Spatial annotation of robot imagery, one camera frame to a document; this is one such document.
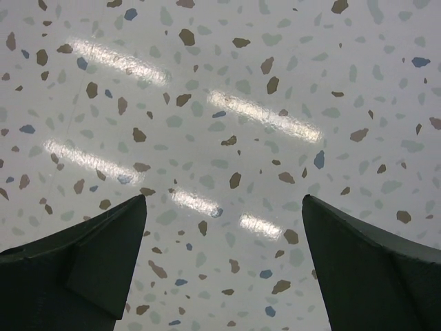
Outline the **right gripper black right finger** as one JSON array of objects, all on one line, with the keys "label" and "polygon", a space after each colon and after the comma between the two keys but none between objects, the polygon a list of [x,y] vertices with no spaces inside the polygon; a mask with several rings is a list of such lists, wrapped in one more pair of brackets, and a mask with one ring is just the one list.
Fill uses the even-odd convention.
[{"label": "right gripper black right finger", "polygon": [[306,195],[302,219],[332,330],[439,330],[440,251]]}]

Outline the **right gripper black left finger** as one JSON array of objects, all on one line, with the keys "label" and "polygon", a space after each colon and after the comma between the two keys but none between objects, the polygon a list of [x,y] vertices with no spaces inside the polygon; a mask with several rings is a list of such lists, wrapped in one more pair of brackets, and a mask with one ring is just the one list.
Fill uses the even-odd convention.
[{"label": "right gripper black left finger", "polygon": [[1,329],[113,330],[124,314],[146,218],[140,194],[1,252]]}]

